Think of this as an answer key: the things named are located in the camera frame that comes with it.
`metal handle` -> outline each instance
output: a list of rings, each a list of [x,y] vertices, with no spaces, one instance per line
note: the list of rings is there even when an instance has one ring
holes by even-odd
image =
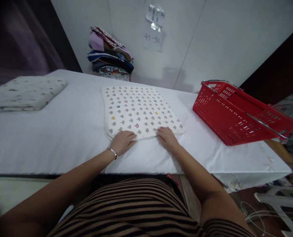
[[[249,113],[246,113],[246,115],[250,116],[252,119],[254,119],[255,121],[259,122],[261,125],[267,127],[269,130],[271,130],[272,132],[276,133],[277,135],[279,135],[280,137],[288,140],[288,137],[285,137],[284,135],[281,135],[279,132],[276,132],[274,129],[272,129],[270,126],[264,124],[263,122],[261,122],[260,120],[258,120],[257,118],[253,117],[252,115],[250,115]]]
[[[216,81],[216,82],[224,81],[224,82],[227,82],[227,83],[233,85],[235,88],[237,88],[237,89],[239,89],[239,90],[241,90],[241,91],[243,90],[242,88],[237,87],[236,85],[234,85],[234,84],[232,84],[231,82],[228,82],[228,81],[226,81],[226,80],[208,80],[208,81],[202,81],[202,82],[213,82],[213,81]],[[216,90],[212,89],[210,86],[208,86],[208,85],[206,85],[206,86],[209,87],[209,89],[213,90],[215,93],[218,93]]]

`hand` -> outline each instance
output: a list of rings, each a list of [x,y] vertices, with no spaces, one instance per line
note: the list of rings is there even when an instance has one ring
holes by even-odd
[[[160,127],[157,129],[158,139],[161,144],[171,153],[180,147],[173,131],[168,127]]]
[[[132,140],[135,137],[136,135],[134,132],[121,131],[114,137],[110,147],[117,153],[118,156],[121,156],[136,143],[136,141]]]

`table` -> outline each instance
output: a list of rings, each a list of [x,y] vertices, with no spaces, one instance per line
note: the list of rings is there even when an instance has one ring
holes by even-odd
[[[42,110],[0,113],[0,174],[62,174],[104,151],[103,86],[145,86],[57,70],[68,86]],[[248,188],[291,169],[265,142],[228,147],[192,111],[197,94],[157,88],[184,125],[180,144],[225,185]],[[103,173],[183,173],[156,137],[138,141]]]

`red plastic shopping basket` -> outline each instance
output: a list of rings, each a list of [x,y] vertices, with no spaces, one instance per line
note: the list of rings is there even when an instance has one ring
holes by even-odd
[[[193,110],[229,146],[265,139],[287,141],[293,119],[228,81],[203,81]]]

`white wire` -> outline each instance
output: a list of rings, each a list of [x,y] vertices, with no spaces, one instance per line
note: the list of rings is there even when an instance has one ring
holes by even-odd
[[[273,217],[283,217],[283,218],[289,218],[289,219],[293,219],[293,217],[285,217],[285,216],[275,216],[275,215],[270,215],[270,214],[260,214],[260,215],[249,215],[250,218],[256,217],[256,216],[273,216]]]
[[[245,203],[245,204],[247,204],[248,206],[250,206],[255,212],[253,212],[253,213],[251,213],[251,214],[248,215],[246,209],[242,206],[243,203]],[[289,217],[285,217],[285,216],[279,216],[279,215],[278,215],[278,216],[275,216],[275,215],[268,215],[268,214],[259,214],[260,212],[270,212],[270,213],[293,213],[293,212],[284,212],[284,211],[276,212],[276,211],[266,211],[266,210],[256,211],[256,210],[255,210],[250,204],[248,204],[247,202],[244,202],[244,201],[240,202],[240,206],[241,206],[241,210],[242,210],[242,212],[243,212],[244,215],[246,216],[245,220],[248,219],[253,225],[255,225],[257,228],[259,228],[261,231],[263,231],[262,236],[265,236],[265,234],[268,234],[268,235],[270,235],[270,236],[276,237],[276,236],[274,236],[274,235],[272,235],[272,234],[266,232],[265,225],[264,225],[264,222],[263,222],[263,220],[262,220],[262,216],[272,216],[272,217],[279,217],[279,218],[293,219],[293,218],[289,218]],[[259,217],[260,221],[262,222],[262,225],[263,225],[263,228],[264,228],[264,229],[261,229],[259,226],[257,226],[257,225],[251,220],[251,218],[256,217],[256,216]]]
[[[293,217],[285,217],[285,216],[275,216],[275,215],[267,215],[267,214],[260,214],[260,215],[253,215],[250,218],[256,217],[256,216],[270,216],[270,217],[278,217],[278,218],[288,218],[291,221],[293,220]]]
[[[251,207],[256,213],[257,213],[257,211],[254,209],[254,207],[252,207],[252,206],[251,206],[250,204],[248,204],[247,202],[244,202],[244,201],[240,202],[240,206],[241,206],[241,210],[242,210],[242,212],[244,213],[244,215],[249,219],[249,221],[250,221],[253,225],[255,225],[257,228],[259,228],[261,231],[263,231],[262,236],[265,236],[265,234],[268,234],[268,235],[270,235],[270,236],[272,236],[272,237],[276,237],[276,236],[274,236],[274,235],[272,235],[272,234],[266,232],[264,222],[263,222],[262,218],[259,216],[258,213],[257,213],[257,215],[259,216],[259,218],[260,218],[260,220],[261,220],[261,222],[262,222],[262,225],[263,225],[263,228],[264,228],[264,229],[258,227],[258,225],[256,225],[256,224],[255,224],[255,223],[249,218],[247,211],[246,211],[245,208],[243,208],[243,206],[242,206],[243,203],[249,205],[249,206],[250,206],[250,207]]]

